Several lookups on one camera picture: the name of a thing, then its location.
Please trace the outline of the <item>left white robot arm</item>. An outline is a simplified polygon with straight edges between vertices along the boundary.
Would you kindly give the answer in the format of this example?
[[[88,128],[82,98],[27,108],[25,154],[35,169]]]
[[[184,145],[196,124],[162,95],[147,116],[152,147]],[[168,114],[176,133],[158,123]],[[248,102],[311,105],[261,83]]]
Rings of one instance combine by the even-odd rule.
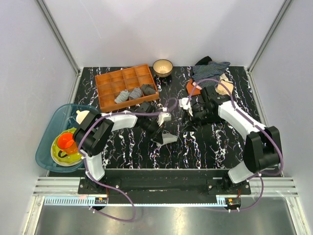
[[[85,165],[85,175],[90,179],[89,189],[96,194],[105,190],[105,170],[102,166],[101,152],[112,132],[140,127],[150,132],[150,139],[159,144],[165,140],[161,126],[169,120],[171,115],[167,109],[154,112],[148,102],[144,102],[135,111],[122,111],[117,113],[100,113],[98,111],[77,111],[76,122],[78,127],[73,134],[78,152],[82,155]]]

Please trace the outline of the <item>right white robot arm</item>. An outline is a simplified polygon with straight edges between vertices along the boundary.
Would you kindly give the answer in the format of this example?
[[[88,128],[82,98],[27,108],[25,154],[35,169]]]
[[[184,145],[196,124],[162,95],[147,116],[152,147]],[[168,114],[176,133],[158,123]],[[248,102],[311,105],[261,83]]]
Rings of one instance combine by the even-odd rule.
[[[214,88],[201,90],[202,102],[194,108],[191,99],[179,100],[184,110],[184,131],[195,132],[203,124],[228,122],[245,141],[243,160],[231,168],[221,180],[221,188],[233,194],[244,181],[281,164],[283,160],[279,130],[266,127],[244,112],[227,94],[218,94]]]

